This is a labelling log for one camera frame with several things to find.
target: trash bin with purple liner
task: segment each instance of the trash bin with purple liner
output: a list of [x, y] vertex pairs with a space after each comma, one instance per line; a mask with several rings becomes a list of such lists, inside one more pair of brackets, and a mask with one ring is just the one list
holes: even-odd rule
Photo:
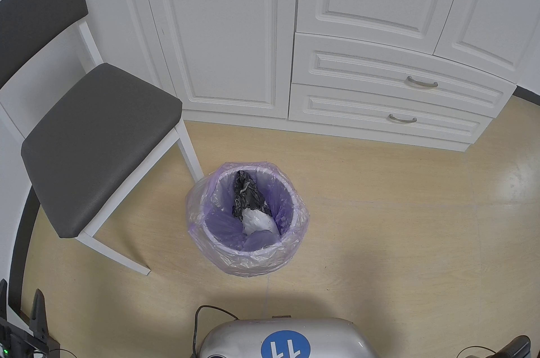
[[[232, 214], [234, 179], [246, 171], [272, 211], [279, 238], [270, 231], [243, 232]], [[200, 251], [228, 274], [241, 277], [268, 274], [283, 267], [298, 249], [309, 223], [302, 198], [272, 163], [225, 163], [201, 179], [186, 198], [188, 232]]]

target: drawer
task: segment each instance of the drawer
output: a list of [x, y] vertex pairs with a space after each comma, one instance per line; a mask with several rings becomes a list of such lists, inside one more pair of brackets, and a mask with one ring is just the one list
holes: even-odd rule
[[345, 38], [295, 36], [294, 83], [418, 100], [489, 117], [498, 115], [516, 88], [433, 55]]
[[291, 84], [289, 119], [469, 144], [491, 121], [484, 115], [409, 99], [301, 84]]

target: black baseboard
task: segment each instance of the black baseboard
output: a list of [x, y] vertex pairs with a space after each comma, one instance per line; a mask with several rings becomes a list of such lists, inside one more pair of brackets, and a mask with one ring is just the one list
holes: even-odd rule
[[540, 106], [540, 95], [536, 94], [535, 92], [529, 91], [526, 88], [517, 86], [516, 90], [514, 91], [514, 96], [517, 98], [523, 98], [531, 103], [534, 103], [535, 105]]
[[11, 256], [11, 268], [9, 272], [8, 305], [18, 315], [21, 314], [21, 298], [23, 295], [24, 267], [28, 256], [28, 247], [34, 224], [36, 223], [39, 200], [33, 187], [30, 188], [28, 198], [23, 208], [21, 222], [17, 229], [13, 255]]

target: drawer handle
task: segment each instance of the drawer handle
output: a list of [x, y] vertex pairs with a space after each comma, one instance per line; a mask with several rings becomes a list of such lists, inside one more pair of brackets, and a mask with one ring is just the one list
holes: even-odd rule
[[400, 123], [416, 123], [416, 117], [413, 119], [399, 119], [397, 117], [394, 117], [392, 114], [390, 114], [388, 118], [393, 119], [394, 121], [399, 121]]
[[430, 84], [428, 82], [416, 81], [416, 80], [413, 79], [412, 76], [408, 76], [407, 81], [412, 82], [413, 84], [416, 84], [416, 85], [422, 85], [423, 87], [429, 87], [429, 88], [437, 88], [438, 87], [438, 84], [436, 82], [434, 82], [433, 84]]

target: white chair leg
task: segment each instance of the white chair leg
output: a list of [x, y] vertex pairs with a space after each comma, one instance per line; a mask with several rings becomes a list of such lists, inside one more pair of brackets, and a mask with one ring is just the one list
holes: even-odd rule
[[195, 150], [193, 149], [190, 136], [187, 133], [184, 120], [181, 119], [175, 128], [178, 132], [178, 136], [180, 137], [177, 142], [178, 146], [180, 147], [180, 151], [184, 156], [184, 160], [186, 161], [187, 167], [189, 168], [193, 179], [195, 182], [197, 182], [204, 177], [204, 174], [201, 169], [201, 165], [199, 164], [199, 159], [197, 159], [197, 154], [195, 154]]
[[105, 244], [100, 243], [95, 238], [91, 237], [87, 233], [81, 232], [79, 236], [76, 238], [78, 241], [83, 243], [84, 245], [94, 249], [95, 251], [107, 256], [108, 258], [112, 260], [116, 260], [118, 263], [131, 268], [138, 273], [148, 275], [150, 273], [150, 269], [140, 265], [134, 261], [132, 261], [129, 258], [126, 258], [123, 254], [119, 254], [118, 252], [115, 252], [110, 247], [107, 247]]

